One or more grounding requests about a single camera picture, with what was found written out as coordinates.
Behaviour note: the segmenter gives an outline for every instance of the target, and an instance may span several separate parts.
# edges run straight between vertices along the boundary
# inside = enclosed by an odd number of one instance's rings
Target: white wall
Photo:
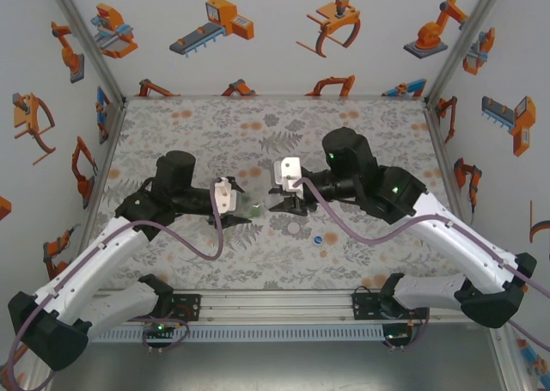
[[[13,339],[8,301],[19,290],[33,293],[47,280],[42,262],[42,245],[55,241],[75,223],[82,227],[70,239],[70,247],[60,255],[68,260],[77,250],[88,211],[76,189],[70,163],[81,136],[101,169],[108,143],[99,145],[95,98],[100,79],[86,58],[85,76],[71,84],[69,69],[61,58],[61,44],[52,36],[51,21],[67,24],[53,0],[0,0],[0,196],[12,204],[12,212],[0,221],[0,364]],[[71,35],[67,40],[76,53],[83,49]],[[12,94],[30,92],[42,99],[52,112],[55,127],[43,135],[56,150],[33,166],[42,151],[13,126]],[[40,127],[46,116],[39,112]],[[81,157],[79,168],[90,176],[91,167]]]
[[[547,0],[499,0],[481,30],[495,27],[496,38],[488,62],[477,76],[460,68],[443,98],[458,99],[456,134],[447,144],[449,159],[464,157],[482,171],[474,227],[488,239],[514,253],[529,252],[538,259],[535,280],[550,288],[550,231],[529,243],[529,201],[535,205],[535,223],[550,219],[550,29]],[[481,98],[492,97],[512,109],[529,95],[536,105],[531,144],[521,156],[512,152],[512,136],[481,115]],[[447,134],[449,121],[443,120]],[[469,212],[466,191],[462,195]],[[515,321],[550,343],[550,301],[529,290]]]
[[[334,0],[228,0],[254,22],[255,37],[221,38],[188,58],[168,47],[207,22],[207,0],[74,1],[87,21],[96,14],[97,3],[106,3],[134,27],[139,48],[124,58],[105,57],[126,95],[136,94],[146,77],[182,94],[220,95],[230,82],[243,78],[260,95],[304,95],[322,78],[351,74],[357,77],[352,94],[379,95],[401,82],[422,77],[432,82],[450,51],[420,60],[403,50],[424,24],[437,19],[444,0],[350,0],[361,11],[361,31],[348,49],[327,40],[327,58],[296,41],[315,45],[319,25],[306,14]],[[457,5],[469,14],[476,2],[457,0]],[[95,33],[91,23],[89,29]],[[449,21],[443,41],[452,46],[459,33],[458,23]],[[327,93],[338,91],[339,86],[327,88]]]

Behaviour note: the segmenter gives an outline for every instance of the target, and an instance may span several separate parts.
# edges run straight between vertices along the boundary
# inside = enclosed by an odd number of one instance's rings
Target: cable clip
[[[53,296],[53,299],[57,298],[59,296],[59,292],[55,290],[53,286],[45,286],[44,290],[51,296]]]

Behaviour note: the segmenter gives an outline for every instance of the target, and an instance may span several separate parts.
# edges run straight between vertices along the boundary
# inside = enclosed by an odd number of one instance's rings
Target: conveyor illustration
[[[243,39],[250,40],[254,37],[254,24],[247,18],[237,14],[237,6],[227,0],[209,0],[206,2],[206,14],[208,22],[197,28],[190,34],[183,36],[170,45],[170,50],[189,56],[190,52],[196,52],[200,46],[206,46],[210,40],[216,41],[216,37],[236,34]]]
[[[514,155],[521,156],[530,144],[530,128],[536,121],[536,107],[529,96],[525,96],[515,109],[483,96],[481,111],[494,123],[508,127],[508,133],[514,137]]]

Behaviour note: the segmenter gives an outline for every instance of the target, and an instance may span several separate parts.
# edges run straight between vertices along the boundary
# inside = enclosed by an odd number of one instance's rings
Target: black bracket
[[[411,319],[411,314],[404,310],[399,316],[390,316],[384,313],[380,304],[380,294],[378,292],[356,292],[351,294],[351,304],[353,307],[353,318],[355,321],[379,321],[379,320],[404,320]],[[413,319],[424,320],[426,318],[426,309],[415,309],[412,312]]]
[[[200,316],[199,294],[174,294],[174,304],[171,318],[178,318],[185,322],[198,321]]]
[[[394,347],[406,346],[413,339],[412,330],[408,329],[407,324],[385,324],[382,330],[384,337]]]

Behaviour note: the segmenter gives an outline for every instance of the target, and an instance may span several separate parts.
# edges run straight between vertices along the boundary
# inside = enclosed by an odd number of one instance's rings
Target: gray floor
[[[380,343],[91,345],[51,391],[502,390],[485,330],[431,326],[409,351]]]

